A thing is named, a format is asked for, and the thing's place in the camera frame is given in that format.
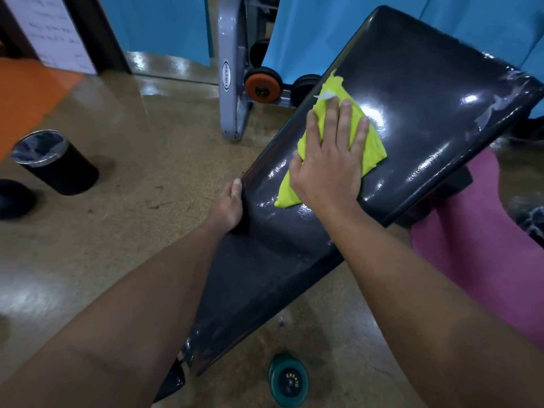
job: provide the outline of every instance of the orange mat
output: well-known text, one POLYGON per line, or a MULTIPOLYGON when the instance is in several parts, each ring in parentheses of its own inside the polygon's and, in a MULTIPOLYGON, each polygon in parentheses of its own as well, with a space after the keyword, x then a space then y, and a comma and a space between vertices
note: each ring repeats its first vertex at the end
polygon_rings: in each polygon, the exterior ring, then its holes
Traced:
POLYGON ((0 158, 84 77, 45 67, 36 60, 0 59, 0 158))

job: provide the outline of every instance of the matrix logo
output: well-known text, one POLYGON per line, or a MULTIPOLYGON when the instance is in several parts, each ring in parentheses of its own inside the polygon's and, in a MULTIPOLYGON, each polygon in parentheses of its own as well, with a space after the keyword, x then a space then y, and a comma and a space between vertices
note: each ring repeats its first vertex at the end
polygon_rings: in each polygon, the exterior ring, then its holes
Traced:
POLYGON ((221 79, 223 80, 223 88, 225 91, 231 86, 231 67, 228 65, 228 61, 223 63, 223 69, 221 72, 221 79))

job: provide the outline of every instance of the fingers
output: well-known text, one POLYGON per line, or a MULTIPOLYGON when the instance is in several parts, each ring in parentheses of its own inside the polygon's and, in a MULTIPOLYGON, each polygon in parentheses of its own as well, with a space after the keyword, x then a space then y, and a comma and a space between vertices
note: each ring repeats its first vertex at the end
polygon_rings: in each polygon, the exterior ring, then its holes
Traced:
POLYGON ((300 169, 303 167, 303 160, 300 158, 299 154, 295 152, 293 159, 289 163, 289 174, 291 177, 297 177, 300 169))
POLYGON ((368 118, 361 117, 361 119, 359 120, 359 123, 357 124, 357 133, 355 134, 353 145, 351 146, 351 150, 349 151, 350 154, 352 154, 353 157, 359 161, 362 160, 364 145, 367 142, 368 126, 369 126, 368 118))
POLYGON ((219 196, 230 196, 232 191, 232 182, 225 183, 225 187, 219 196))
POLYGON ((325 127, 323 129, 323 148, 336 147, 336 129, 338 125, 338 97, 333 97, 327 102, 325 115, 325 127))
POLYGON ((340 106, 338 118, 338 132, 336 134, 336 147, 342 153, 349 151, 349 136, 351 133, 351 102, 344 100, 340 106))
POLYGON ((306 115, 306 155, 315 153, 321 148, 321 137, 317 125, 316 112, 310 110, 306 115))
POLYGON ((235 197, 236 199, 241 200, 241 180, 240 179, 235 179, 235 181, 232 182, 231 197, 235 197))

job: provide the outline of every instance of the yellow cloth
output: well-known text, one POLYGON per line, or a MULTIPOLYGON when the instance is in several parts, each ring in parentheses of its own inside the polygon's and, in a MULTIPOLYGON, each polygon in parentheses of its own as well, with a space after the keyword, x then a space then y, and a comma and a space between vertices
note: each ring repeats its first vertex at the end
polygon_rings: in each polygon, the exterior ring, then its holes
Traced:
MULTIPOLYGON (((349 136, 349 147, 351 148, 351 145, 353 144, 353 139, 355 138, 355 134, 357 132, 357 124, 359 123, 359 119, 365 116, 365 114, 357 105, 357 103, 353 101, 350 95, 348 95, 346 90, 344 90, 344 88, 342 87, 342 81, 344 81, 342 77, 340 77, 339 75, 335 75, 335 73, 332 72, 327 81, 323 83, 320 95, 325 94, 325 92, 330 92, 338 96, 339 103, 342 103, 346 99, 349 99, 352 102, 351 133, 349 136)), ((316 112, 318 120, 319 134, 321 135, 321 139, 323 140, 323 126, 325 124, 327 100, 318 98, 317 103, 314 105, 313 109, 316 112)), ((304 160, 306 156, 306 132, 304 132, 303 137, 299 140, 298 152, 300 157, 304 160)), ((380 137, 377 135, 376 129, 374 128, 374 126, 372 126, 372 123, 370 123, 368 128, 367 143, 364 148, 361 177, 366 175, 373 168, 375 168, 376 165, 384 160, 386 157, 387 153, 385 152, 384 145, 382 144, 380 137)), ((290 177, 288 171, 283 178, 283 181, 281 182, 280 191, 278 192, 277 200, 274 203, 274 206, 276 206, 277 208, 286 208, 292 205, 297 205, 299 203, 302 202, 290 186, 290 177)))

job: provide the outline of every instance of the white paper sign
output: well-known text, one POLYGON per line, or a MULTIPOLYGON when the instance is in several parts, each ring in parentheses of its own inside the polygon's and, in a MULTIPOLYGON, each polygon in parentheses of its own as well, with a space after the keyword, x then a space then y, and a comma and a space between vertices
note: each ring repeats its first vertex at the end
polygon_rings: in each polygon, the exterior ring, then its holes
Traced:
POLYGON ((63 0, 4 1, 45 66, 96 74, 63 0))

